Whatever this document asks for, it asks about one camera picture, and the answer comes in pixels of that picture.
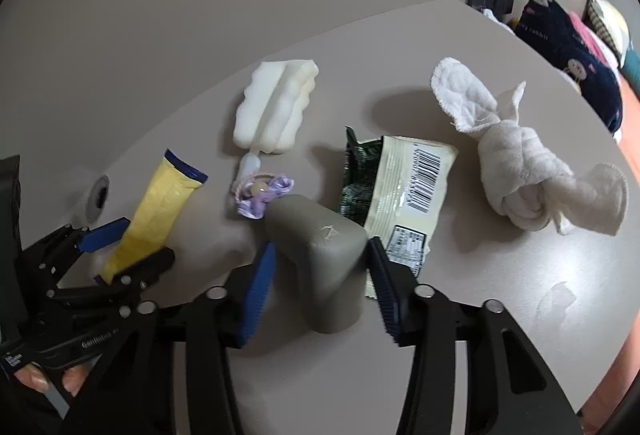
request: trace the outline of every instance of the white towel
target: white towel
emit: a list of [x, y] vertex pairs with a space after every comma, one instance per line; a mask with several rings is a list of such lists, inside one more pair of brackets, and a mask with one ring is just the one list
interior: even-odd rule
[[495, 17], [494, 12], [491, 9], [483, 9], [482, 14], [484, 14], [492, 22], [495, 22], [496, 24], [498, 24], [505, 31], [508, 31], [511, 34], [515, 34], [511, 27], [509, 27], [507, 24], [504, 24], [503, 22], [501, 22]]
[[545, 148], [535, 130], [518, 124], [518, 105], [526, 83], [491, 92], [458, 60], [436, 67], [431, 87], [456, 130], [478, 140], [481, 179], [491, 207], [517, 227], [537, 231], [551, 220], [560, 234], [571, 224], [617, 234], [625, 218], [625, 176], [610, 164], [598, 164], [576, 178]]

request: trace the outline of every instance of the barcode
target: barcode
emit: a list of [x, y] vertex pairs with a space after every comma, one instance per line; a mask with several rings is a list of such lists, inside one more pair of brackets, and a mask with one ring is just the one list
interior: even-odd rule
[[409, 197], [406, 203], [413, 209], [428, 213], [438, 173], [440, 173], [440, 157], [416, 146], [412, 171], [409, 181]]

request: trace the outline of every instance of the fingernail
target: fingernail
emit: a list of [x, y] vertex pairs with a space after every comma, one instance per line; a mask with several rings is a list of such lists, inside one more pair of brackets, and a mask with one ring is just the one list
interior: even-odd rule
[[36, 389], [36, 391], [39, 391], [41, 393], [44, 393], [49, 389], [49, 382], [37, 373], [31, 374], [31, 382], [33, 383], [33, 387]]

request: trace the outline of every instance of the gray plastic object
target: gray plastic object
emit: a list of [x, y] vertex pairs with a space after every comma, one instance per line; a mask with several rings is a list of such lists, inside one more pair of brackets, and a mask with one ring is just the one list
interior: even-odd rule
[[358, 321], [367, 279], [364, 228], [302, 195], [271, 202], [264, 222], [278, 252], [298, 268], [308, 325], [332, 334]]

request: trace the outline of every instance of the round drain hole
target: round drain hole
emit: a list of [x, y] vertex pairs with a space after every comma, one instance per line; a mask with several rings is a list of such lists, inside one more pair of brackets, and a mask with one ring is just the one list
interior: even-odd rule
[[86, 219], [92, 224], [97, 221], [102, 214], [104, 204], [107, 202], [109, 195], [109, 178], [106, 175], [100, 177], [91, 188], [89, 198], [86, 201]]

